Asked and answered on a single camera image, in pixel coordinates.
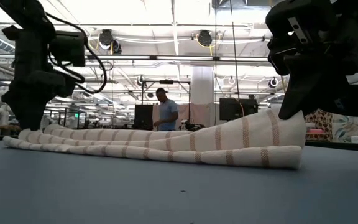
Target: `blue table surface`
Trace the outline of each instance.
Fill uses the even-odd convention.
[[[0,223],[358,224],[358,152],[305,147],[300,170],[6,149]]]

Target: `white towel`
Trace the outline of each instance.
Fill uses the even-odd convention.
[[[170,162],[299,168],[305,145],[302,112],[280,120],[278,110],[252,114],[219,126],[188,133],[136,130],[71,130],[55,124],[23,130],[5,145],[18,149],[150,159]]]

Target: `towel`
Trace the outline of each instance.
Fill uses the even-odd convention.
[[[189,133],[138,130],[71,130],[56,124],[45,132],[21,131],[4,138],[16,149],[168,162],[297,169],[306,124],[299,112],[284,121],[267,110]]]

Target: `computer monitor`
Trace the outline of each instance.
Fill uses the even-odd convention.
[[[244,116],[258,113],[257,101],[255,99],[240,99],[240,102],[238,102],[234,98],[219,99],[219,119],[221,121],[232,121],[241,118],[243,115],[242,110],[244,110]]]
[[[135,105],[133,128],[153,130],[153,105]]]

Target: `person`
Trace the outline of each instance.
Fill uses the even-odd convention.
[[[154,122],[154,127],[158,131],[174,131],[178,119],[178,105],[173,100],[168,99],[163,88],[158,88],[155,96],[161,104],[159,106],[160,120]]]

